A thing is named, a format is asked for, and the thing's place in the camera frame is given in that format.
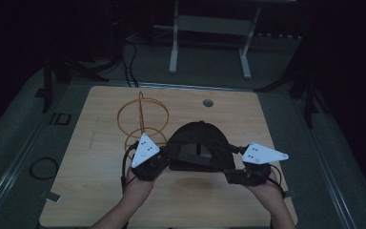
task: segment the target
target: person's hand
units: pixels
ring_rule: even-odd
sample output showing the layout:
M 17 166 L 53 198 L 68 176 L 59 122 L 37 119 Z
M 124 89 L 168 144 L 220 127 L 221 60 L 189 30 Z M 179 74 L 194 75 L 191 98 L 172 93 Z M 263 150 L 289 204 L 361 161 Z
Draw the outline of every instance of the person's hand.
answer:
M 270 173 L 269 178 L 277 181 L 277 177 L 273 170 Z M 246 185 L 244 186 L 254 194 L 263 207 L 269 212 L 273 211 L 278 203 L 283 202 L 283 197 L 281 196 L 280 190 L 269 180 L 267 180 L 266 183 L 255 187 Z
M 274 181 L 277 181 L 277 177 L 273 170 L 269 177 Z M 275 186 L 275 184 L 268 180 L 266 183 L 255 187 L 244 186 L 249 189 L 260 201 L 263 207 L 270 212 L 274 229 L 295 228 L 290 211 L 284 202 L 283 196 L 281 196 L 280 190 Z
M 133 214 L 144 204 L 153 189 L 154 181 L 143 181 L 135 177 L 131 167 L 127 171 L 123 197 L 120 201 L 92 228 L 122 228 Z
M 135 177 L 135 174 L 130 167 L 127 171 L 126 182 L 128 184 L 125 187 L 122 199 L 136 208 L 141 207 L 153 190 L 154 181 L 143 181 L 138 179 L 138 177 Z

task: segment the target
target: wooden table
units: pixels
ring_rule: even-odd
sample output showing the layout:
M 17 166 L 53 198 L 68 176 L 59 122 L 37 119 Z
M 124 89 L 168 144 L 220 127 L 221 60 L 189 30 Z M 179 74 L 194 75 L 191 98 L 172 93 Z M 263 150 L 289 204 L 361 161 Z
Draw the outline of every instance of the wooden table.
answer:
M 167 107 L 169 122 L 162 131 L 165 137 L 186 123 L 204 120 L 217 126 L 233 145 L 246 146 L 254 141 L 274 147 L 253 93 L 93 87 L 51 188 L 61 200 L 47 201 L 40 217 L 43 226 L 90 226 L 121 199 L 121 162 L 127 136 L 117 125 L 117 113 L 137 99 L 139 92 Z M 204 99 L 212 100 L 213 106 L 205 107 Z M 139 128 L 137 107 L 132 104 L 120 115 L 126 131 Z M 147 127 L 160 129 L 167 118 L 166 112 L 152 103 L 144 102 L 143 112 Z M 152 136 L 155 142 L 161 138 Z M 234 160 L 236 168 L 244 167 L 240 156 Z M 287 190 L 284 178 L 282 186 Z M 286 203 L 297 222 L 292 200 L 286 198 Z M 257 199 L 242 186 L 228 184 L 222 173 L 167 169 L 130 220 L 130 227 L 262 226 L 269 221 L 269 213 Z

